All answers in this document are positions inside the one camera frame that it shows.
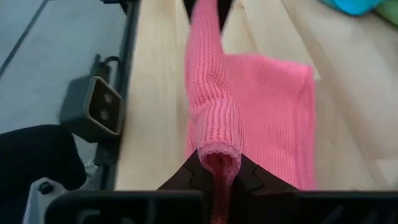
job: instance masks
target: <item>teal fabric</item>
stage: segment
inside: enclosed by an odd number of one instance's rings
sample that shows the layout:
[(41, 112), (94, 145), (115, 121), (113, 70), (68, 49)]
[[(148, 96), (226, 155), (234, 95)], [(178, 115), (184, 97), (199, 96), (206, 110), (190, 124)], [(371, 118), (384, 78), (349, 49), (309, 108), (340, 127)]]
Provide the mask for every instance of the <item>teal fabric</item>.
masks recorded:
[(374, 9), (382, 1), (383, 0), (321, 0), (321, 2), (328, 6), (353, 16), (359, 16)]

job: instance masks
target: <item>ribbed cuff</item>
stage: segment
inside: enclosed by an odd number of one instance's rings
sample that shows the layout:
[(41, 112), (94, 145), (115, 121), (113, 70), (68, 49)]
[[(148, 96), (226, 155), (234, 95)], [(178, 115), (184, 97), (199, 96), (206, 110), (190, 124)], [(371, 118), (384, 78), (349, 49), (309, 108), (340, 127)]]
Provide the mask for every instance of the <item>ribbed cuff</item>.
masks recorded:
[(221, 173), (232, 184), (241, 167), (241, 125), (238, 108), (217, 99), (197, 119), (196, 145), (202, 165), (213, 175)]

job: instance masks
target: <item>pink sock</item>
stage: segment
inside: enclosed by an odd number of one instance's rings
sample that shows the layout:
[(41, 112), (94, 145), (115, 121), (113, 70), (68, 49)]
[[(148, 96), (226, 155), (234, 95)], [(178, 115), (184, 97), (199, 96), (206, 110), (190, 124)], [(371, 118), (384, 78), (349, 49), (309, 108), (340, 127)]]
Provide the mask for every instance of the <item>pink sock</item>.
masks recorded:
[(213, 174), (212, 223), (226, 223), (241, 153), (300, 189), (315, 188), (312, 69), (261, 55), (226, 55), (216, 0), (197, 0), (185, 55), (189, 156)]

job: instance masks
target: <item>gray floor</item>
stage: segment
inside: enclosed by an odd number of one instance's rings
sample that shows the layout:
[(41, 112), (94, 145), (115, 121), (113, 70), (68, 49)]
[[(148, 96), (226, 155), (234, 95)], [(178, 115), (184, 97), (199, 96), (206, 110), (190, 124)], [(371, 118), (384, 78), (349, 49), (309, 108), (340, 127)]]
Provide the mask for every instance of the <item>gray floor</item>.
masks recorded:
[[(43, 0), (0, 1), (0, 64)], [(100, 0), (49, 1), (0, 77), (0, 133), (58, 123), (70, 80), (86, 75), (95, 53), (118, 55), (126, 16)], [(83, 161), (95, 146), (76, 139)]]

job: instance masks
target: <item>metal screw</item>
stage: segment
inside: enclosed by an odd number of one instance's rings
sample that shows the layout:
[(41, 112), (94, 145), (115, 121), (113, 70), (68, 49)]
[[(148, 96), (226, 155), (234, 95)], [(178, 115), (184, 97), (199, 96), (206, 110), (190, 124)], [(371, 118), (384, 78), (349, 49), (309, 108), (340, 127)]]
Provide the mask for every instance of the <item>metal screw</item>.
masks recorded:
[(49, 194), (54, 190), (54, 186), (50, 182), (45, 181), (39, 185), (39, 192), (43, 195)]

